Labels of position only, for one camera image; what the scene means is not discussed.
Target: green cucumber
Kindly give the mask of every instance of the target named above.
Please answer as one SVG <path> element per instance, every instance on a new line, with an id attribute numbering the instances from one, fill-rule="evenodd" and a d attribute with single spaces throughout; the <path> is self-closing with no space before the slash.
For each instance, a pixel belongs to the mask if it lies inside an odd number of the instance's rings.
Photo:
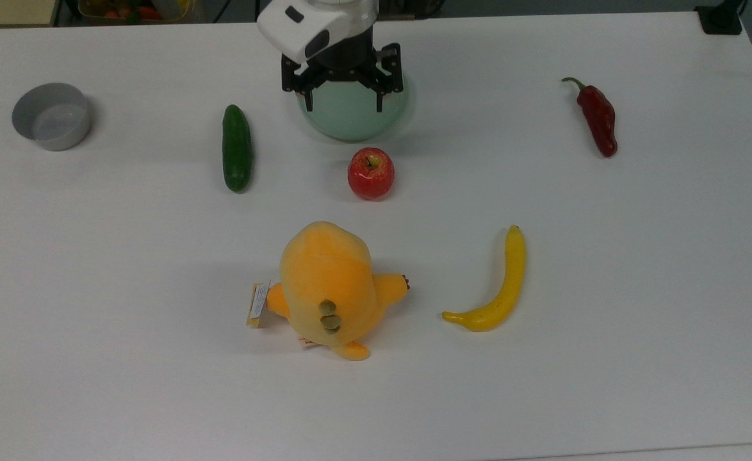
<path id="1" fill-rule="evenodd" d="M 240 108 L 231 104 L 223 117 L 223 174 L 225 186 L 236 193 L 250 183 L 254 153 L 250 143 L 250 126 Z"/>

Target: toy arm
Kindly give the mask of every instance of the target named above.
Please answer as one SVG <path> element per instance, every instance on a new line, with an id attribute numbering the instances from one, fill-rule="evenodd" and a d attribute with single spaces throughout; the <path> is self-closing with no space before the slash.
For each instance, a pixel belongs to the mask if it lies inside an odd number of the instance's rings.
<path id="1" fill-rule="evenodd" d="M 373 274 L 373 285 L 376 286 L 376 298 L 383 307 L 398 303 L 411 288 L 402 274 Z"/>
<path id="2" fill-rule="evenodd" d="M 285 292 L 282 291 L 282 284 L 277 283 L 268 290 L 268 309 L 285 318 L 291 317 L 291 309 L 288 309 L 288 303 L 285 301 Z"/>

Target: chili pepper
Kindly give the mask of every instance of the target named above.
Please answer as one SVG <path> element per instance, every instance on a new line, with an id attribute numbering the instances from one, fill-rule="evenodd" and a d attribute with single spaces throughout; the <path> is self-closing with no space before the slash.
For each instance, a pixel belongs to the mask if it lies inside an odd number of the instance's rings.
<path id="1" fill-rule="evenodd" d="M 618 143 L 616 142 L 616 111 L 612 107 L 607 97 L 596 87 L 584 85 L 578 79 L 567 77 L 561 79 L 562 82 L 573 81 L 578 85 L 580 93 L 576 102 L 584 111 L 584 117 L 587 119 L 590 131 L 593 132 L 598 150 L 604 157 L 612 157 L 618 152 Z"/>

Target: gray bowl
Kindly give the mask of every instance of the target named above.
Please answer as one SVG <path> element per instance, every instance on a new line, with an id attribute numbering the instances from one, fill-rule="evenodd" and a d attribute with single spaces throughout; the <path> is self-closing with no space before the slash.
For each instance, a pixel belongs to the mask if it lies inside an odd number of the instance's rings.
<path id="1" fill-rule="evenodd" d="M 43 149 L 65 150 L 86 137 L 92 114 L 80 90 L 65 83 L 47 83 L 19 99 L 12 111 L 12 125 Z"/>

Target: toy tag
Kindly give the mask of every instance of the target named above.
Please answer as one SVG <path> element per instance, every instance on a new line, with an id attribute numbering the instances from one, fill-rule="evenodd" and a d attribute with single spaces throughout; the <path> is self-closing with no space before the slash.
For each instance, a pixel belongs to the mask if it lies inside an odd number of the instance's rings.
<path id="1" fill-rule="evenodd" d="M 271 281 L 267 283 L 255 283 L 254 294 L 250 298 L 250 309 L 248 309 L 248 319 L 245 325 L 251 328 L 259 328 L 259 317 L 262 316 L 262 310 L 267 305 L 268 290 L 271 287 Z"/>
<path id="2" fill-rule="evenodd" d="M 302 346 L 303 348 L 312 348 L 312 347 L 320 345 L 320 344 L 312 342 L 310 339 L 306 339 L 306 338 L 300 337 L 299 338 L 299 345 Z"/>

